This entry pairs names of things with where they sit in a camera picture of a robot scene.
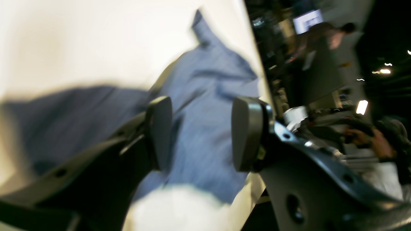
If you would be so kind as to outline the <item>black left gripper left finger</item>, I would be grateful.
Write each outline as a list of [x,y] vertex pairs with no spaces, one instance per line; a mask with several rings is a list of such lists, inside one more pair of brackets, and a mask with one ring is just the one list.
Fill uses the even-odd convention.
[[169,159],[172,101],[154,99],[107,140],[1,197],[1,222],[26,231],[121,231],[140,182]]

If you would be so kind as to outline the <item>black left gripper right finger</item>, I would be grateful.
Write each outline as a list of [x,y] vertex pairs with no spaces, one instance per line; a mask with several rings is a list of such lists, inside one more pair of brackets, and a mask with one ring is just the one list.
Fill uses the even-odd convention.
[[232,159],[260,174],[281,231],[409,231],[410,204],[308,147],[258,98],[232,103]]

